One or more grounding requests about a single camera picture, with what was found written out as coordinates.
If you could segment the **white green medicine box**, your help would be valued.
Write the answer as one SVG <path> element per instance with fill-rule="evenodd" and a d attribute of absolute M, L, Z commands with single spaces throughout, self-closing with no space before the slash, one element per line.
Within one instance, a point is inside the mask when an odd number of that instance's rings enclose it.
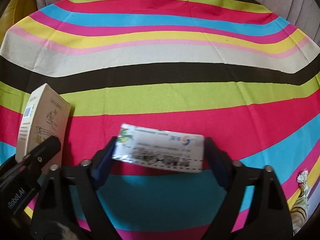
<path fill-rule="evenodd" d="M 204 136 L 122 124 L 112 158 L 159 170 L 200 173 Z"/>

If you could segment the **beige herbal medicine box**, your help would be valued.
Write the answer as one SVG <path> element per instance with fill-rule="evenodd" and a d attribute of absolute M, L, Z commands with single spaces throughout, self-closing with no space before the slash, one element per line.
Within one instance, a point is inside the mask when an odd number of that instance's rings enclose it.
<path fill-rule="evenodd" d="M 48 137 L 54 135 L 63 144 L 71 104 L 50 85 L 35 89 L 27 102 L 18 132 L 16 161 L 21 162 Z"/>

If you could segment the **striped velvet cushion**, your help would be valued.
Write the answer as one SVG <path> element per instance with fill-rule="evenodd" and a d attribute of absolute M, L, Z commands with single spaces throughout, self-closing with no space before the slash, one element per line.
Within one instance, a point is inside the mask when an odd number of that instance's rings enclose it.
<path fill-rule="evenodd" d="M 293 235 L 295 235 L 304 226 L 308 218 L 308 196 L 311 191 L 311 187 L 308 185 L 307 181 L 308 175 L 308 170 L 304 169 L 297 176 L 300 195 L 290 210 Z"/>

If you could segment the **colourful striped cloth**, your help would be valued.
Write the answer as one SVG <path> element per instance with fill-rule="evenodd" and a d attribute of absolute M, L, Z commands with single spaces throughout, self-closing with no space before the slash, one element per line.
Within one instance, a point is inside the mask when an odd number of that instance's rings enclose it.
<path fill-rule="evenodd" d="M 71 104 L 64 165 L 129 124 L 272 166 L 288 207 L 300 172 L 319 180 L 319 46 L 255 0 L 60 0 L 25 16 L 1 43 L 1 161 L 45 83 Z"/>

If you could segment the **yellow leather sofa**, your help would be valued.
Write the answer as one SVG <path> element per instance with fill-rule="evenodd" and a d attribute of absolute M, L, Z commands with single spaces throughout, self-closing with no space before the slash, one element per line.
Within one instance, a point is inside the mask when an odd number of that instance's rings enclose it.
<path fill-rule="evenodd" d="M 36 10 L 36 0 L 10 0 L 1 16 L 1 43 L 12 25 Z"/>

